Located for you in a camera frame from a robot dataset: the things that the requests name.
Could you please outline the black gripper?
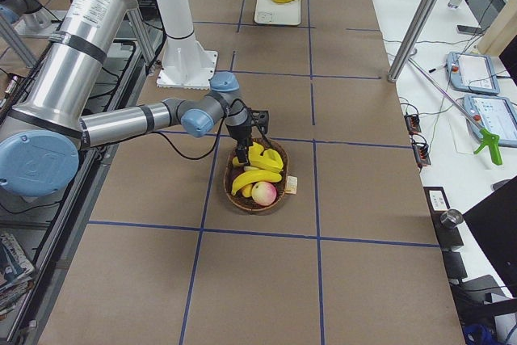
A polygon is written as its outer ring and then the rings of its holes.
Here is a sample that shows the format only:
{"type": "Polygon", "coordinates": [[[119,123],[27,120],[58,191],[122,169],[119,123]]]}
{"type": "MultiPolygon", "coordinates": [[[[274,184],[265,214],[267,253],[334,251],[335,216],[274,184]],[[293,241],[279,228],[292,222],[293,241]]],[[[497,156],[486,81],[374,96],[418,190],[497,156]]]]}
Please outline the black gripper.
{"type": "Polygon", "coordinates": [[[225,125],[229,135],[237,142],[233,165],[249,166],[249,146],[252,145],[252,128],[257,127],[259,131],[266,134],[269,125],[269,111],[242,107],[239,111],[231,113],[225,119],[225,125]]]}

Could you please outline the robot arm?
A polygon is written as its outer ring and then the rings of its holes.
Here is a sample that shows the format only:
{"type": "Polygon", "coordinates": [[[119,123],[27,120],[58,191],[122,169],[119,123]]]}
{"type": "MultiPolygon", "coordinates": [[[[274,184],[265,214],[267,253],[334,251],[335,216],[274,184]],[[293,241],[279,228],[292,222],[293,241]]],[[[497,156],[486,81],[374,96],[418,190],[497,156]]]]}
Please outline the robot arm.
{"type": "Polygon", "coordinates": [[[202,137],[224,122],[247,162],[251,130],[266,130],[268,114],[242,101],[230,72],[216,70],[217,54],[195,37],[188,0],[73,0],[28,97],[1,126],[1,187],[22,197],[48,196],[66,187],[79,166],[79,151],[110,145],[181,125],[202,137]],[[205,89],[198,101],[165,99],[86,116],[108,50],[129,19],[145,61],[162,60],[159,86],[205,89]]]}

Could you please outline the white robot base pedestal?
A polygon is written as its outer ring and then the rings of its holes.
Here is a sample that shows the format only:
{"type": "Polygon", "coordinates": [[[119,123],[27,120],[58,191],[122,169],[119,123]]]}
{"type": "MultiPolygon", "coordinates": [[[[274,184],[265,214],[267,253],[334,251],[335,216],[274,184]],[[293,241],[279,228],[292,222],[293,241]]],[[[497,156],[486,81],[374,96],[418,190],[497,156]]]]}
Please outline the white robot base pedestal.
{"type": "Polygon", "coordinates": [[[188,0],[157,0],[157,3],[166,33],[158,85],[209,88],[218,53],[204,49],[196,39],[188,0]]]}

